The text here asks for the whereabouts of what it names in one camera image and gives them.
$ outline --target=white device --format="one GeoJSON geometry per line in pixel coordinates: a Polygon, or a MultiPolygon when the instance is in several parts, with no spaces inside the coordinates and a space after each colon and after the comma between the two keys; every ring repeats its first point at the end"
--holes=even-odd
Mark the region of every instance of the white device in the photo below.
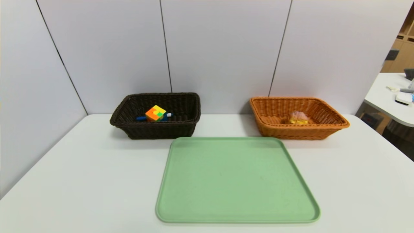
{"type": "Polygon", "coordinates": [[[395,97],[395,101],[400,104],[409,105],[413,102],[413,96],[410,93],[399,92],[395,97]]]}

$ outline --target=basket rim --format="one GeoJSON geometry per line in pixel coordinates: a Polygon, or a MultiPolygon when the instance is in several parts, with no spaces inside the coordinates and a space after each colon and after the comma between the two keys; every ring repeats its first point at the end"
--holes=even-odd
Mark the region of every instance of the basket rim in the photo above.
{"type": "Polygon", "coordinates": [[[152,124],[156,124],[156,125],[184,125],[184,124],[195,124],[200,120],[200,97],[197,93],[195,92],[167,92],[167,93],[139,93],[139,94],[130,94],[127,95],[122,102],[116,107],[115,111],[113,112],[111,119],[109,120],[109,123],[113,126],[149,126],[152,124]],[[194,95],[196,98],[196,113],[195,113],[195,118],[191,119],[191,120],[186,120],[186,121],[136,121],[136,122],[120,122],[120,121],[116,121],[115,119],[117,118],[119,112],[121,112],[125,106],[125,104],[127,103],[127,101],[129,100],[129,98],[134,97],[134,96],[143,96],[143,95],[194,95]]]}
{"type": "Polygon", "coordinates": [[[253,97],[250,98],[250,106],[253,109],[253,113],[255,115],[256,120],[259,121],[259,123],[263,126],[269,127],[269,128],[278,128],[278,129],[345,129],[350,126],[350,123],[348,120],[345,119],[344,116],[342,116],[337,110],[335,110],[333,107],[331,107],[327,102],[316,98],[316,97],[253,97]],[[341,124],[306,124],[306,125],[296,125],[296,124],[268,124],[265,123],[262,119],[262,117],[259,115],[258,109],[256,108],[256,105],[254,103],[255,100],[260,99],[285,99],[285,100],[317,100],[320,101],[322,104],[324,104],[326,107],[328,107],[330,110],[332,110],[336,115],[338,115],[344,123],[341,124]]]}

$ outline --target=panel seam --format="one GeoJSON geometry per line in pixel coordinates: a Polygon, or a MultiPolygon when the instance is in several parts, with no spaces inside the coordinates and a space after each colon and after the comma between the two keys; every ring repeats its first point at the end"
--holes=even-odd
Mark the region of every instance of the panel seam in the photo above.
{"type": "Polygon", "coordinates": [[[170,62],[168,60],[167,39],[165,37],[164,16],[162,14],[162,4],[161,4],[161,0],[159,0],[159,8],[161,10],[162,31],[164,33],[164,43],[165,43],[165,54],[167,56],[168,77],[170,78],[170,88],[171,88],[171,92],[173,92],[173,84],[171,82],[170,62]]]}
{"type": "Polygon", "coordinates": [[[47,30],[48,30],[48,32],[49,32],[49,36],[50,36],[50,37],[51,37],[51,39],[52,39],[53,45],[55,46],[56,52],[58,53],[58,56],[59,56],[59,58],[60,58],[60,61],[62,62],[62,65],[63,65],[63,67],[65,68],[66,74],[67,74],[67,76],[69,77],[70,82],[72,83],[73,89],[75,90],[76,95],[78,96],[79,101],[80,101],[80,103],[82,104],[82,107],[83,107],[83,109],[84,109],[84,110],[85,110],[85,112],[86,112],[86,115],[89,115],[89,114],[88,114],[88,111],[86,111],[85,105],[84,105],[84,104],[83,104],[83,102],[82,102],[82,99],[81,99],[81,98],[80,98],[80,96],[79,96],[78,91],[76,90],[75,85],[73,84],[72,78],[70,77],[69,72],[67,71],[67,68],[66,68],[66,66],[65,66],[65,63],[63,62],[62,56],[61,56],[61,55],[60,55],[60,53],[59,53],[59,50],[58,50],[58,48],[57,48],[57,46],[56,46],[56,43],[55,43],[55,40],[53,40],[53,37],[52,37],[52,34],[51,34],[50,30],[49,30],[48,24],[46,23],[45,17],[43,16],[42,10],[40,9],[40,6],[39,6],[39,2],[38,2],[37,0],[36,0],[36,4],[37,4],[37,7],[39,8],[40,15],[42,16],[43,22],[45,23],[46,28],[47,28],[47,30]]]}
{"type": "Polygon", "coordinates": [[[283,39],[284,39],[284,36],[285,36],[285,33],[286,33],[287,22],[289,21],[289,15],[290,15],[290,9],[292,8],[292,2],[293,2],[293,0],[291,0],[291,1],[290,1],[289,11],[287,12],[286,24],[285,24],[285,28],[284,28],[284,30],[283,30],[282,40],[280,41],[279,52],[277,53],[276,65],[274,66],[273,77],[272,77],[272,81],[271,81],[271,83],[270,83],[269,94],[267,95],[268,97],[270,96],[270,91],[272,90],[272,85],[273,85],[274,75],[276,74],[276,67],[277,67],[277,63],[279,62],[279,58],[280,58],[280,51],[282,51],[283,39]]]}

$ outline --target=orange wicker basket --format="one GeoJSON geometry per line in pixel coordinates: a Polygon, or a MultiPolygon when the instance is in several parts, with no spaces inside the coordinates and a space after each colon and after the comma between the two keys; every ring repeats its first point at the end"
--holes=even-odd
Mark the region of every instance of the orange wicker basket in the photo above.
{"type": "Polygon", "coordinates": [[[323,100],[312,97],[254,97],[250,105],[260,133],[266,137],[295,140],[321,140],[349,122],[323,100]],[[309,118],[306,125],[289,124],[292,112],[301,111],[309,118]]]}

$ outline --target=tray rim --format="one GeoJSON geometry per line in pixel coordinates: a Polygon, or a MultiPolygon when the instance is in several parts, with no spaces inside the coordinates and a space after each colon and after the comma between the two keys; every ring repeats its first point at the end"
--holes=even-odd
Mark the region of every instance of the tray rim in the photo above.
{"type": "Polygon", "coordinates": [[[306,184],[302,174],[299,172],[299,169],[297,168],[296,164],[294,163],[292,157],[290,156],[289,152],[287,151],[286,147],[284,146],[284,144],[281,140],[279,140],[277,138],[273,138],[273,137],[179,137],[179,138],[174,139],[174,141],[170,145],[170,150],[168,152],[168,157],[167,157],[167,161],[166,161],[166,164],[165,164],[164,173],[163,173],[163,176],[162,176],[162,181],[161,181],[161,185],[160,185],[157,200],[156,200],[155,214],[156,214],[156,216],[159,220],[161,220],[162,222],[165,222],[165,223],[212,223],[212,224],[215,224],[215,223],[230,223],[230,224],[231,223],[245,223],[245,224],[265,223],[265,224],[267,224],[268,223],[268,224],[289,224],[289,223],[312,223],[312,222],[315,222],[320,218],[321,210],[320,210],[320,207],[319,207],[315,197],[313,196],[311,190],[309,189],[308,185],[306,184]],[[225,221],[220,221],[220,220],[214,220],[214,221],[211,221],[211,220],[208,220],[208,221],[199,221],[199,220],[174,221],[174,220],[169,220],[169,219],[166,219],[166,218],[162,217],[162,214],[159,211],[159,201],[160,201],[160,198],[161,198],[162,191],[164,189],[164,180],[165,180],[164,178],[166,176],[167,167],[168,167],[169,162],[170,162],[170,158],[171,158],[170,155],[171,155],[171,152],[172,152],[172,147],[175,143],[177,143],[177,141],[182,141],[182,140],[205,140],[205,139],[221,139],[221,140],[246,139],[246,140],[250,140],[250,139],[259,139],[259,138],[266,138],[267,140],[275,141],[283,149],[283,151],[286,154],[293,170],[295,171],[297,177],[299,178],[300,182],[302,183],[302,186],[303,186],[305,192],[307,193],[308,197],[310,198],[310,201],[312,202],[312,204],[314,206],[315,216],[312,219],[301,220],[301,221],[297,221],[297,220],[292,220],[292,221],[289,221],[289,220],[287,220],[287,221],[286,220],[283,220],[283,221],[274,221],[274,220],[271,220],[271,221],[257,221],[257,220],[253,220],[253,221],[246,221],[246,220],[242,220],[242,221],[238,221],[238,220],[236,220],[236,221],[227,221],[227,220],[225,220],[225,221]]]}

